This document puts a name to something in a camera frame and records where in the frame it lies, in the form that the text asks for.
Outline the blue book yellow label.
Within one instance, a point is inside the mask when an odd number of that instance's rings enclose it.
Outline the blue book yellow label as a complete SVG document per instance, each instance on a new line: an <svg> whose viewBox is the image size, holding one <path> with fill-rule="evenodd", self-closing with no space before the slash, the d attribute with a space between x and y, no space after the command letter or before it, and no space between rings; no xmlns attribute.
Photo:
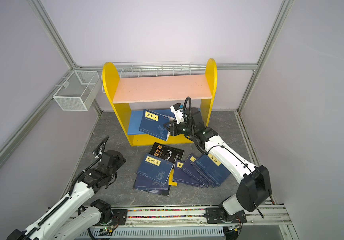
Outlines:
<svg viewBox="0 0 344 240"><path fill-rule="evenodd" d="M170 117L144 109L142 113L139 131L163 141L167 141L170 133L164 124L170 122Z"/></svg>

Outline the blue book Sunzi label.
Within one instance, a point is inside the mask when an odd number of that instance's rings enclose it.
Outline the blue book Sunzi label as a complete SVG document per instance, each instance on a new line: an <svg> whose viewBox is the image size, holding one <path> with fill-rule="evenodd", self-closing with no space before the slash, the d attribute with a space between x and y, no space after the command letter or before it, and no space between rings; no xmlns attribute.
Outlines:
<svg viewBox="0 0 344 240"><path fill-rule="evenodd" d="M166 185L169 182L169 176L173 168L173 163L160 159L150 154L146 154L141 162L137 174Z"/></svg>

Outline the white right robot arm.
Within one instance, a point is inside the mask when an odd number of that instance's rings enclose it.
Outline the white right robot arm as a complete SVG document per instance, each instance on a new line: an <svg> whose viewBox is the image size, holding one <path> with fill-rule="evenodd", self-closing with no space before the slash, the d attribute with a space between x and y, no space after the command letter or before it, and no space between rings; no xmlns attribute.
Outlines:
<svg viewBox="0 0 344 240"><path fill-rule="evenodd" d="M272 195L269 171L263 165L256 166L229 147L219 134L203 122L201 112L191 106L187 97L183 104L171 106L174 120L164 127L171 136L184 135L206 156L215 157L236 179L236 194L225 199L212 218L229 223L239 219L239 214L253 212Z"/></svg>

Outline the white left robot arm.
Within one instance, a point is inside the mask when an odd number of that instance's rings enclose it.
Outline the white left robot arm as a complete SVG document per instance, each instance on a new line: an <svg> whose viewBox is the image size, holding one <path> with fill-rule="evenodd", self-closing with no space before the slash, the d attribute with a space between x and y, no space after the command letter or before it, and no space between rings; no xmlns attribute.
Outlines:
<svg viewBox="0 0 344 240"><path fill-rule="evenodd" d="M117 171L126 159L115 150L106 150L105 137L93 150L95 161L72 181L69 191L43 216L24 230L14 230L9 240L73 240L96 224L120 224L112 206L95 200L86 209L83 204L101 188L108 188L117 179Z"/></svg>

